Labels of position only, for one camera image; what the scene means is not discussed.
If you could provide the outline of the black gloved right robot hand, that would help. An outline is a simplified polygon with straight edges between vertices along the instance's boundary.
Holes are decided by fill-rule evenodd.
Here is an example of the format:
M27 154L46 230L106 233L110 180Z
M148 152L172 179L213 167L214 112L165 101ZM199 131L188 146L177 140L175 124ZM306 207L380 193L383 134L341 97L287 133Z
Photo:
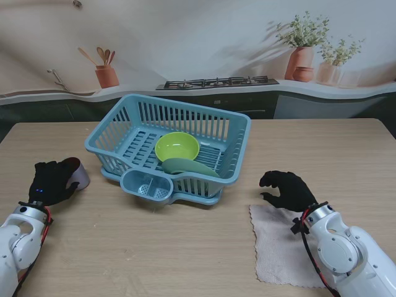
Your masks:
M278 209L303 212L317 204L307 184L292 172L268 171L261 177L259 186L278 188L279 196L268 192L261 193L265 201Z

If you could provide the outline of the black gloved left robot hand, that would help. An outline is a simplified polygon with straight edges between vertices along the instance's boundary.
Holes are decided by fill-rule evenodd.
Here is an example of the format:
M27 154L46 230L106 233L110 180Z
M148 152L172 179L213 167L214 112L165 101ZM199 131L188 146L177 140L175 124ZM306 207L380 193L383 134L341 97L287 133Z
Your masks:
M79 182L67 186L74 167L64 161L35 164L35 176L28 192L28 203L41 202L51 206L68 200L75 193Z

